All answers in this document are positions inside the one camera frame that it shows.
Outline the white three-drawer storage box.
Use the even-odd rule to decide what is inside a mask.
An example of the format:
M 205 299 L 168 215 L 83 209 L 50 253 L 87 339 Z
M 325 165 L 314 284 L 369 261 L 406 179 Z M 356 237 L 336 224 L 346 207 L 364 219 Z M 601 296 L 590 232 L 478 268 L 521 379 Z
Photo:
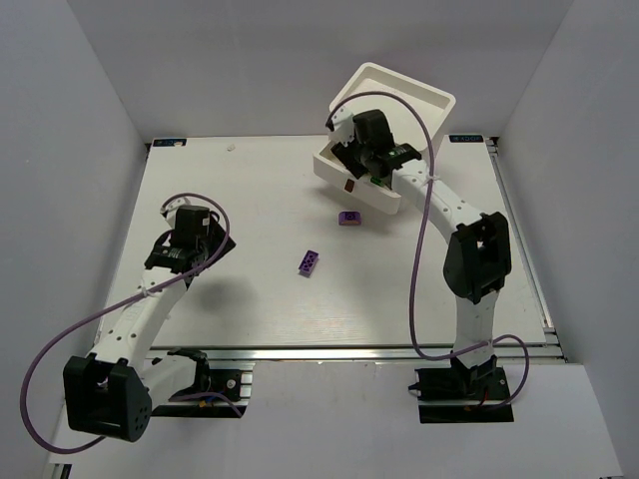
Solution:
M 327 144 L 314 153 L 314 173 L 385 213 L 401 196 L 392 173 L 405 161 L 428 159 L 442 142 L 455 97 L 374 63 L 358 67 L 329 104 Z

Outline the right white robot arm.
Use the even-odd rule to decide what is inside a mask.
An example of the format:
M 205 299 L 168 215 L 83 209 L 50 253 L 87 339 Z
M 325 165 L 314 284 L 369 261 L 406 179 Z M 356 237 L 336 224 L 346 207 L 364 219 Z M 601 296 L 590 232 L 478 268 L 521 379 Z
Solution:
M 419 236 L 434 226 L 447 245 L 443 278 L 456 300 L 451 366 L 480 375 L 493 369 L 494 310 L 512 269 L 508 220 L 487 214 L 455 193 L 435 173 L 433 143 L 424 152 L 394 140 L 385 114 L 353 114 L 345 107 L 326 121 L 332 154 L 354 175 L 383 181 L 422 213 Z

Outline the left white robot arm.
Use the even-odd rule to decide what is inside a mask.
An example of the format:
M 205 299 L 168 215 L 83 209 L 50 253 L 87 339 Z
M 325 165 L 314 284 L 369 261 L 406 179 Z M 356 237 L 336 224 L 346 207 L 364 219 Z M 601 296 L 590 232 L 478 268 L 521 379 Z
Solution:
M 140 298 L 123 307 L 86 356 L 73 356 L 64 367 L 68 425 L 75 431 L 135 442 L 157 407 L 174 396 L 211 389 L 203 351 L 178 347 L 152 363 L 146 357 L 196 276 L 235 243 L 206 207 L 177 201 L 163 215 L 171 228 L 144 263 Z

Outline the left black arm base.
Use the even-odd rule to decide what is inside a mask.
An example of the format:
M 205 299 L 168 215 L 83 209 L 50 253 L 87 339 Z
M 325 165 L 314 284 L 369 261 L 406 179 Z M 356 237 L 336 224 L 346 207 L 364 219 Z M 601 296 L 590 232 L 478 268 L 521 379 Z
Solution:
M 248 407 L 253 373 L 212 362 L 202 351 L 178 348 L 146 359 L 142 380 L 154 417 L 239 419 Z

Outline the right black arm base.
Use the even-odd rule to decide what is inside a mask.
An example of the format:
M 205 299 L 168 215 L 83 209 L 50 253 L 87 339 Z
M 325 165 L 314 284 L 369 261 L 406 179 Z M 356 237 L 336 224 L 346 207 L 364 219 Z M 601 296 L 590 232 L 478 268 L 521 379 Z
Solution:
M 502 367 L 480 379 L 469 389 L 452 368 L 415 370 L 415 382 L 408 392 L 417 399 L 421 424 L 512 423 L 510 404 L 499 406 L 510 397 Z

